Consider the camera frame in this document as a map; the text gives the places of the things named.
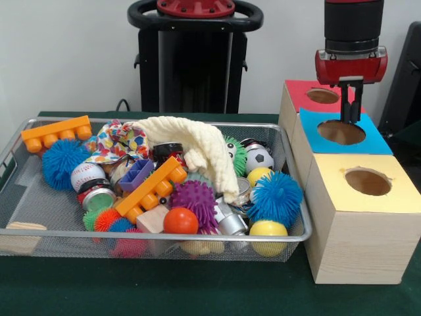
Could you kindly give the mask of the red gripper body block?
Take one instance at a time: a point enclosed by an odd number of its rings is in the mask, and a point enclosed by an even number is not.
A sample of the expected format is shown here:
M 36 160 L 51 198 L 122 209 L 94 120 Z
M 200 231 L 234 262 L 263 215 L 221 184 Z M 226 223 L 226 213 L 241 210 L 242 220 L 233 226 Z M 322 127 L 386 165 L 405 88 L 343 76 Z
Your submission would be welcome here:
M 380 82 L 386 72 L 387 50 L 379 46 L 371 53 L 338 55 L 318 50 L 315 54 L 316 77 L 321 84 L 336 86 L 342 81 Z

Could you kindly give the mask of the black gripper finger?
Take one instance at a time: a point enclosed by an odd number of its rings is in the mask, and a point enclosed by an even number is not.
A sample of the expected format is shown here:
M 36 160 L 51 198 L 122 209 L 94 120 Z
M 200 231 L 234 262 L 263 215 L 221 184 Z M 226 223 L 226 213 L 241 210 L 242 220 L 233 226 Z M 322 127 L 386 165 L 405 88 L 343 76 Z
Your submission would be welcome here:
M 351 104 L 351 122 L 354 124 L 360 120 L 364 84 L 363 82 L 353 82 L 352 86 L 355 88 L 355 98 Z
M 348 124 L 351 122 L 351 104 L 349 103 L 349 86 L 341 84 L 341 122 Z

